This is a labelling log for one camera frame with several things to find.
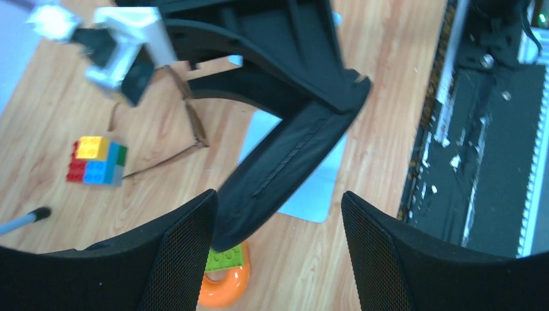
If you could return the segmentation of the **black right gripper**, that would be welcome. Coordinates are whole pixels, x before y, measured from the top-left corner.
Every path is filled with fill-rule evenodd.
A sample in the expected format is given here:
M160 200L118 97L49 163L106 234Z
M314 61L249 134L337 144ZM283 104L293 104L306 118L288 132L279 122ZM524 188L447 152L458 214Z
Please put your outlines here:
M345 68L330 1L117 1L157 8L178 60L239 54L338 113L365 88Z

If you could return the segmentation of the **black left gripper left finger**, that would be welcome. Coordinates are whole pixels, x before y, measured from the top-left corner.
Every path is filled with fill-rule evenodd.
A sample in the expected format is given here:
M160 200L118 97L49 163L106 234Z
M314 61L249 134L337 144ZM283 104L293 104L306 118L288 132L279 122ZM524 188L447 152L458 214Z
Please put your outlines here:
M216 191L86 249L1 248L2 310L195 310Z

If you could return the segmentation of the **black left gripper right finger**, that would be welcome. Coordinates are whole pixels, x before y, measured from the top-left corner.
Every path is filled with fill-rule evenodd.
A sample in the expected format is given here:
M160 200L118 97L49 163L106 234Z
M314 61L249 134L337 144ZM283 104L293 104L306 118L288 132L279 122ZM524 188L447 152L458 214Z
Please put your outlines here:
M385 214L352 191L342 220L362 310L547 310L548 254L463 248Z

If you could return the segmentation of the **black glasses case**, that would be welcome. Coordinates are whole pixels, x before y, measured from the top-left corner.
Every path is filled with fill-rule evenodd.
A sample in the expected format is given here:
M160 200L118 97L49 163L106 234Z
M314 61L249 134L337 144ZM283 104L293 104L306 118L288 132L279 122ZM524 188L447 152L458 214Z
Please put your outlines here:
M335 97L350 105L348 111L308 101L282 119L221 185L213 250L228 250L257 231L345 134L371 88L367 77L348 83L350 90Z

